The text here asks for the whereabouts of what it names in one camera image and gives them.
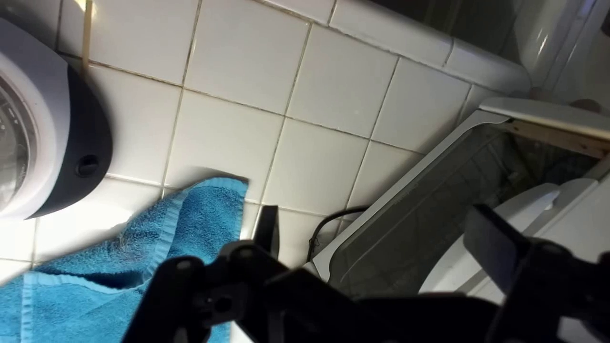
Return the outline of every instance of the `black object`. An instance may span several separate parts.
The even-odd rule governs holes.
[[[605,20],[603,20],[603,24],[602,24],[602,33],[603,33],[605,37],[610,37],[610,12],[605,14]]]
[[[262,207],[255,228],[253,245],[262,249],[272,258],[279,256],[279,224],[278,207]]]
[[[66,73],[70,88],[68,144],[56,184],[32,218],[81,201],[100,184],[112,161],[112,136],[98,100],[75,71],[66,69]]]
[[[558,342],[560,317],[610,338],[607,254],[583,264],[556,245],[522,239],[487,208],[472,218],[466,249],[508,290],[502,308],[459,294],[350,302],[304,269],[287,271],[262,249],[236,243],[207,268],[192,258],[161,264],[123,342],[203,342],[213,325],[234,321],[258,343],[537,343]]]
[[[339,220],[339,218],[344,218],[344,216],[350,216],[350,214],[361,214],[361,212],[365,212],[365,210],[367,210],[367,207],[344,208],[342,212],[335,212],[335,214],[323,218],[323,220],[318,224],[318,228],[312,231],[310,239],[308,239],[306,262],[310,262],[312,256],[316,254],[316,247],[318,247],[318,241],[319,241],[319,233],[321,233],[321,229],[323,229],[329,222]]]

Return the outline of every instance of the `black cable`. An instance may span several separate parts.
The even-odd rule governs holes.
[[[339,220],[339,218],[344,218],[344,216],[350,216],[350,214],[361,214],[361,212],[365,212],[365,210],[367,210],[367,207],[344,208],[342,212],[335,212],[335,214],[323,218],[323,220],[318,224],[318,228],[312,231],[310,239],[308,239],[306,262],[312,260],[312,254],[314,254],[314,250],[316,250],[318,235],[319,235],[319,231],[321,231],[329,222]]]

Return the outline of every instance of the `towel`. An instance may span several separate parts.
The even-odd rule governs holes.
[[[0,342],[119,342],[161,262],[196,256],[211,264],[237,239],[243,195],[236,180],[201,182],[150,207],[115,239],[1,287]],[[226,343],[228,327],[213,329],[209,342]]]

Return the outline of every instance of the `tiled floor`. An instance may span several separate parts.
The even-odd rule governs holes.
[[[323,216],[373,203],[497,90],[445,75],[445,58],[430,58],[432,69],[361,41],[356,0],[93,0],[89,47],[83,3],[0,3],[0,16],[72,64],[89,56],[115,146],[83,203],[0,224],[0,281],[222,174],[249,182],[243,237],[260,205],[278,205],[279,260],[298,266]]]

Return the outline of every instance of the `white tile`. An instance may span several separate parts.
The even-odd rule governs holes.
[[[367,138],[396,58],[312,27],[289,117]]]
[[[9,20],[49,48],[54,48],[60,0],[1,0],[0,18]]]
[[[373,205],[415,163],[417,155],[413,153],[371,144],[365,151],[348,207]]]
[[[114,157],[108,174],[159,186],[169,155],[178,88],[102,67],[93,67],[91,79],[110,117]]]
[[[81,33],[83,33],[83,12],[85,0],[62,0],[60,22],[58,22],[58,43],[56,48],[62,54],[81,56]]]
[[[468,85],[457,79],[400,60],[375,142],[424,153],[455,127],[466,92]]]
[[[205,0],[186,88],[283,115],[306,27],[251,0]]]
[[[30,262],[34,252],[35,220],[0,222],[0,260]]]
[[[37,222],[35,262],[114,237],[123,224],[157,201],[159,189],[104,180],[87,199]]]
[[[95,3],[91,60],[180,85],[197,0]]]
[[[520,66],[461,41],[453,43],[443,71],[501,94],[525,94],[531,87],[529,75]]]
[[[264,0],[287,12],[295,12],[302,18],[314,20],[318,24],[327,24],[331,7],[335,0]]]
[[[464,100],[464,106],[461,109],[459,123],[468,119],[483,100],[499,98],[499,96],[501,94],[497,94],[497,92],[491,92],[491,90],[485,90],[485,88],[480,88],[480,87],[472,85],[470,92],[468,92],[468,98]]]
[[[451,50],[449,37],[369,0],[337,0],[329,27],[432,67],[441,67]]]
[[[279,212],[279,262],[298,268],[306,260],[308,241],[323,218],[297,212]]]
[[[28,271],[30,264],[0,260],[0,287]]]
[[[281,119],[184,92],[165,186],[184,188],[209,176],[247,180],[247,201],[258,203]]]
[[[287,121],[264,205],[319,216],[342,210],[363,149],[363,140]]]

